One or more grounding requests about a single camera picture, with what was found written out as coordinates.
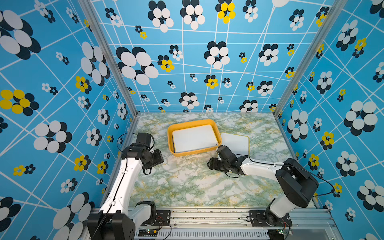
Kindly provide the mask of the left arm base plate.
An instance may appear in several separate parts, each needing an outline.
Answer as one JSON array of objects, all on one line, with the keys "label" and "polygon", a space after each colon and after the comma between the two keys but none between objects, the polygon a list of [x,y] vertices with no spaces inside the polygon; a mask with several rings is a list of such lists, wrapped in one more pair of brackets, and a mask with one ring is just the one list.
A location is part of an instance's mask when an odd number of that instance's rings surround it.
[{"label": "left arm base plate", "polygon": [[169,226],[171,221],[171,210],[157,209],[155,216],[141,224],[141,227],[161,227]]}]

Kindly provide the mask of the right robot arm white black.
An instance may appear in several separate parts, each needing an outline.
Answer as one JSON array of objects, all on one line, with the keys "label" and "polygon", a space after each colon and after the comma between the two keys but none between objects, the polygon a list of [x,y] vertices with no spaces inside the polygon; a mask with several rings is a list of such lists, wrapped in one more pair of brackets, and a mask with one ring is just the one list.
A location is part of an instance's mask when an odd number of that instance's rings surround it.
[{"label": "right robot arm white black", "polygon": [[256,161],[244,155],[229,160],[211,158],[207,167],[213,171],[257,176],[279,183],[283,193],[270,202],[262,216],[269,226],[276,226],[296,208],[308,207],[319,187],[311,173],[291,158],[275,163]]}]

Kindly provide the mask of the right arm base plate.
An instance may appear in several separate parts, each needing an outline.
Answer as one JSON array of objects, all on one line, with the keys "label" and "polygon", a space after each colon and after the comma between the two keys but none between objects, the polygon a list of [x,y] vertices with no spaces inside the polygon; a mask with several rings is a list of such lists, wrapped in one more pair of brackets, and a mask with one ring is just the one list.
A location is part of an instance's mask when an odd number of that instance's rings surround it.
[{"label": "right arm base plate", "polygon": [[273,213],[265,211],[251,210],[246,217],[247,222],[251,222],[253,227],[292,227],[292,220],[287,213],[282,218],[275,216]]}]

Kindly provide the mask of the yellow framed whiteboard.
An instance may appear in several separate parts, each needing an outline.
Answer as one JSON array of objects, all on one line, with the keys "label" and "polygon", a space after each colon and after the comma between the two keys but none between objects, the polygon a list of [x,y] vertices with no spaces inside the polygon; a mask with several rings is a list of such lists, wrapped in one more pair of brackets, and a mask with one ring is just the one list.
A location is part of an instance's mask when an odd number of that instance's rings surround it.
[{"label": "yellow framed whiteboard", "polygon": [[250,154],[250,138],[248,136],[221,133],[222,145],[227,146],[236,155]]},{"label": "yellow framed whiteboard", "polygon": [[203,125],[172,132],[175,153],[202,150],[219,145],[211,125]]}]

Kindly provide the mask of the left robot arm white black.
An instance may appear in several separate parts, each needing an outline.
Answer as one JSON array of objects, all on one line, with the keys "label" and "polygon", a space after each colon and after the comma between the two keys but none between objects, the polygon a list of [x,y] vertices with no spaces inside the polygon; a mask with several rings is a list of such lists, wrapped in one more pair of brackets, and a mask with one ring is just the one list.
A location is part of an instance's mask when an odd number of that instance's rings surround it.
[{"label": "left robot arm white black", "polygon": [[129,202],[139,173],[163,162],[161,151],[150,151],[146,144],[131,144],[123,150],[119,173],[106,201],[97,214],[88,218],[92,240],[133,240],[141,225],[157,220],[154,202],[142,201],[133,209]]}]

